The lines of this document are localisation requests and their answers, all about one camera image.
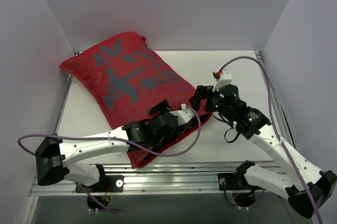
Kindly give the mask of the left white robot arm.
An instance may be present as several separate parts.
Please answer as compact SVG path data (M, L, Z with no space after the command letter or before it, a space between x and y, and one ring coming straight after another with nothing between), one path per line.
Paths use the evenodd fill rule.
M148 114L154 117L84 138L45 136L35 151L38 185L49 186L68 180L100 192L107 183L104 168L85 164L84 159L115 152L149 152L163 141L171 140L179 126L193 116L185 105L180 110L172 110L166 100L150 109Z

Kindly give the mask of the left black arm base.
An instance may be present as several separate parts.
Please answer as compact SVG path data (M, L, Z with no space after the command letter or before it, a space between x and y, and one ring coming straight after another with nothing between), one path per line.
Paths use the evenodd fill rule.
M124 176L122 175L111 175L107 176L103 182L99 182L91 187L82 185L82 187L89 193L117 193L123 192L124 187Z

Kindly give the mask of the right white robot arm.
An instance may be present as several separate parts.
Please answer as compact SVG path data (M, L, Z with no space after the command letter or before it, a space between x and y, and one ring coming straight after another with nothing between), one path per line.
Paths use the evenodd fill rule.
M242 101L235 85L225 85L219 91L213 91L212 86L198 85L190 104L199 110L202 100L206 101L206 112L218 112L232 129L261 148L283 169L281 175L245 161L234 172L236 187L266 189L286 199L305 218L311 218L314 209L329 199L336 185L336 174L313 165L287 141L278 139L270 120Z

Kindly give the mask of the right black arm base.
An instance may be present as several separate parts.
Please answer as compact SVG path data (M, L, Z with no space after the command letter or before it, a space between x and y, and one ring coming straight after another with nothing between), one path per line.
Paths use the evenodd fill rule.
M219 190L262 190L261 187L249 185L244 178L232 173L217 174Z

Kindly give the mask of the red pillowcase with grey print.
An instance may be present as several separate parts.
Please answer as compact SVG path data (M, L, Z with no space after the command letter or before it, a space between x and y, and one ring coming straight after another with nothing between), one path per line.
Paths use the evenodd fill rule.
M60 65L94 97L112 129L150 119L167 100L173 110L188 104L195 88L150 49L136 32L117 34Z

